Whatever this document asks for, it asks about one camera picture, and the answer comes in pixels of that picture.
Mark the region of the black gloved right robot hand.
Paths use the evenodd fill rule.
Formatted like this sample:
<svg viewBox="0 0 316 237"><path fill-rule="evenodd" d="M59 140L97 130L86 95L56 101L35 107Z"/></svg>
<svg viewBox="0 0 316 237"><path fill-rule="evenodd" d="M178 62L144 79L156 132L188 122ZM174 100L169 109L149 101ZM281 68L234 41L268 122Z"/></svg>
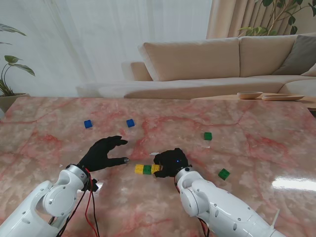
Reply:
<svg viewBox="0 0 316 237"><path fill-rule="evenodd" d="M154 163L162 166L162 170L154 173L157 178L175 177L183 168L191 167L186 155L180 148L157 154Z"/></svg>

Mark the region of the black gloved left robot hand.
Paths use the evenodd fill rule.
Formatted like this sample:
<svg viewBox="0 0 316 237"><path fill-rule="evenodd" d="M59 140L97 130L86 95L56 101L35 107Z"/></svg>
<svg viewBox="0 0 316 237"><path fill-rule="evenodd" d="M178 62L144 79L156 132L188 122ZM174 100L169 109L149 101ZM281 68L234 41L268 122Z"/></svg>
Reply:
<svg viewBox="0 0 316 237"><path fill-rule="evenodd" d="M89 172L126 164L129 158L108 158L109 151L117 146L126 145L128 142L123 140L121 136L110 136L102 138L90 147L86 155L77 164L79 167L87 169Z"/></svg>

